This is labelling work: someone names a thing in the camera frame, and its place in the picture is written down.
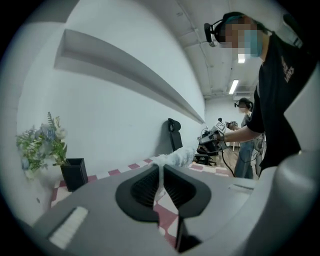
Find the white ceiling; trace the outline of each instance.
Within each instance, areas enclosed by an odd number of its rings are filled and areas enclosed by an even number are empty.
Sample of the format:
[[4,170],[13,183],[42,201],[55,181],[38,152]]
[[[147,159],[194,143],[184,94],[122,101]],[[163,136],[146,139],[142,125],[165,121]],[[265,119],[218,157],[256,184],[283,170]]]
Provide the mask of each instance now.
[[232,49],[211,47],[206,41],[205,23],[214,23],[228,12],[238,11],[277,31],[285,13],[270,0],[138,0],[152,10],[172,31],[184,48],[206,99],[227,94],[233,80],[236,91],[253,92],[262,61],[238,63]]

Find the wooden floor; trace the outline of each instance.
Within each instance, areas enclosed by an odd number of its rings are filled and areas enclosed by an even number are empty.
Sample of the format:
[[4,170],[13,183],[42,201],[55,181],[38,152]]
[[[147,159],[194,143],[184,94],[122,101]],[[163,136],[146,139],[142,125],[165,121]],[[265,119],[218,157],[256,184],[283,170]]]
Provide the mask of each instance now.
[[[235,167],[236,167],[236,163],[237,163],[237,160],[238,160],[238,157],[239,157],[239,148],[238,147],[235,147],[234,148],[234,151],[232,150],[232,147],[228,147],[226,148],[224,151],[223,151],[223,157],[224,157],[224,160],[225,162],[227,163],[227,165],[232,169],[232,171],[234,172],[235,170]],[[224,167],[224,168],[227,168],[228,167],[225,165],[223,159],[222,159],[222,152],[220,151],[219,152],[219,155],[217,156],[212,156],[211,159],[213,161],[216,162],[216,165],[212,165],[212,166],[215,166],[215,167]],[[255,180],[258,179],[258,176],[256,174],[256,161],[253,160],[251,162],[251,165],[252,165],[252,170],[253,170],[253,178]]]

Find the blue jeans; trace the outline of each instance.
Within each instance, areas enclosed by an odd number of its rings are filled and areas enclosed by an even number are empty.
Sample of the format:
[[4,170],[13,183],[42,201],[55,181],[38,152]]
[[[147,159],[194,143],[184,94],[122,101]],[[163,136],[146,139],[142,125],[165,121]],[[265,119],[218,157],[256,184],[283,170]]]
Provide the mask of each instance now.
[[237,178],[253,179],[254,174],[251,166],[251,156],[254,151],[254,141],[242,142],[240,153],[234,168],[234,175]]

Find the black vase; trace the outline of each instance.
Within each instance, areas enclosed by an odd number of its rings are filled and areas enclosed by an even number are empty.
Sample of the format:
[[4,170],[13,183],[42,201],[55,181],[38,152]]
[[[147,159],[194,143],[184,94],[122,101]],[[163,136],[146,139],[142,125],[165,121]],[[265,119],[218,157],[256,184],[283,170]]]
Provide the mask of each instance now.
[[83,158],[67,158],[70,165],[61,165],[61,172],[68,191],[73,192],[88,183],[88,176]]

